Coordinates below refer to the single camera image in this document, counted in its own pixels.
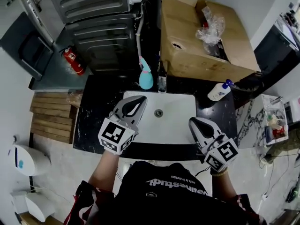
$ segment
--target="wooden board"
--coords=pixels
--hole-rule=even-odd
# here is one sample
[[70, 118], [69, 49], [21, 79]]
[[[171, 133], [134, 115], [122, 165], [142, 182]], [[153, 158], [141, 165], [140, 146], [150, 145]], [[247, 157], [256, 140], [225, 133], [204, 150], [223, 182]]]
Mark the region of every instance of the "wooden board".
[[72, 125], [61, 124], [61, 123], [56, 123], [56, 122], [49, 122], [49, 121], [35, 119], [35, 118], [32, 119], [32, 123], [39, 124], [39, 125], [49, 127], [49, 128], [65, 130], [65, 131], [69, 131], [69, 132], [72, 131]]
[[52, 127], [45, 127], [45, 126], [39, 125], [39, 124], [32, 123], [31, 128], [40, 130], [40, 131], [43, 131], [46, 133], [51, 133], [51, 134], [67, 137], [67, 138], [69, 138], [71, 136], [70, 131], [60, 130], [60, 129], [56, 129], [56, 128], [52, 128]]
[[67, 125], [74, 125], [75, 121], [71, 118], [60, 118], [60, 117], [53, 117], [49, 115], [44, 114], [33, 114], [33, 119], [39, 119], [39, 120], [45, 120], [49, 122], [56, 122], [61, 124], [67, 124]]
[[36, 98], [66, 98], [67, 92], [36, 92], [34, 97]]
[[68, 104], [66, 98], [52, 98], [52, 97], [34, 97], [33, 103], [54, 103], [54, 104]]
[[51, 134], [51, 133], [47, 133], [47, 132], [43, 132], [41, 130], [37, 130], [34, 128], [31, 128], [30, 130], [32, 133], [43, 136], [43, 137], [47, 137], [59, 142], [63, 142], [63, 143], [72, 143], [72, 139], [73, 137], [63, 137], [63, 136], [59, 136], [59, 135], [55, 135], [55, 134]]
[[34, 216], [32, 216], [29, 212], [19, 214], [22, 222], [26, 225], [63, 225], [62, 222], [56, 220], [52, 216], [47, 217], [44, 223], [38, 221]]
[[39, 113], [39, 114], [45, 114], [55, 117], [62, 117], [62, 118], [76, 118], [76, 114], [73, 113], [73, 111], [63, 111], [63, 110], [54, 110], [54, 109], [46, 109], [46, 108], [38, 108], [38, 107], [31, 107], [30, 111], [32, 113]]
[[54, 104], [54, 103], [36, 103], [36, 102], [32, 102], [31, 107], [48, 108], [48, 109], [56, 109], [56, 110], [63, 110], [63, 111], [70, 111], [71, 110], [71, 104]]

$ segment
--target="plastic bag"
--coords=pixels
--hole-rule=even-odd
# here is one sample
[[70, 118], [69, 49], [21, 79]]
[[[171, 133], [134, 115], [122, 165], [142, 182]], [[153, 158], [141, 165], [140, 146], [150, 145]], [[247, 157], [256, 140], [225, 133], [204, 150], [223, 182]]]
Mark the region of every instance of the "plastic bag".
[[83, 90], [77, 90], [74, 92], [69, 92], [67, 95], [67, 103], [80, 108], [81, 99], [83, 97]]
[[221, 35], [225, 29], [225, 19], [219, 15], [212, 15], [210, 8], [205, 7], [202, 12], [207, 20], [208, 27], [203, 27], [197, 30], [196, 37], [203, 41], [204, 49], [209, 55], [217, 57], [218, 42], [221, 40]]

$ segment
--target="pipe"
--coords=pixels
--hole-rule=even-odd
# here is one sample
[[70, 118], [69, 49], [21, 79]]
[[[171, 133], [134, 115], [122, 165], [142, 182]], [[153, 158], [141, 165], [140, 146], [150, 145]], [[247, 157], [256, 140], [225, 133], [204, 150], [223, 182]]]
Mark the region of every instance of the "pipe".
[[140, 18], [141, 18], [141, 20], [140, 20], [139, 27], [138, 27], [137, 32], [136, 32], [136, 46], [137, 46], [137, 53], [138, 53], [138, 56], [139, 56], [139, 60], [140, 60], [140, 56], [142, 55], [140, 36], [141, 36], [141, 30], [142, 30], [142, 27], [143, 27], [143, 24], [144, 24], [143, 4], [141, 4], [141, 16], [140, 16]]

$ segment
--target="blue bottle cap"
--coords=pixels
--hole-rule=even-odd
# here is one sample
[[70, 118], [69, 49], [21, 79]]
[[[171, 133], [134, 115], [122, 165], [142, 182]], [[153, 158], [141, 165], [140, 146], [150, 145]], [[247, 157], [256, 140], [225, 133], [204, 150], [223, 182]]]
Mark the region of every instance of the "blue bottle cap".
[[234, 83], [230, 79], [226, 79], [226, 82], [222, 84], [224, 89], [228, 88], [229, 86], [234, 85]]

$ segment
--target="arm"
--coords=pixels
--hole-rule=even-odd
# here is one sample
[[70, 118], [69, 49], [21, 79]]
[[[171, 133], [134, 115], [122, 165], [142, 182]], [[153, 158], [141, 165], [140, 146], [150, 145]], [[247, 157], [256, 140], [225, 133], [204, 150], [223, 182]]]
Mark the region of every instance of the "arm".
[[118, 162], [119, 155], [114, 155], [105, 150], [99, 164], [89, 179], [89, 184], [96, 188], [112, 192]]
[[228, 201], [236, 196], [228, 172], [221, 176], [212, 176], [212, 196], [222, 201]]

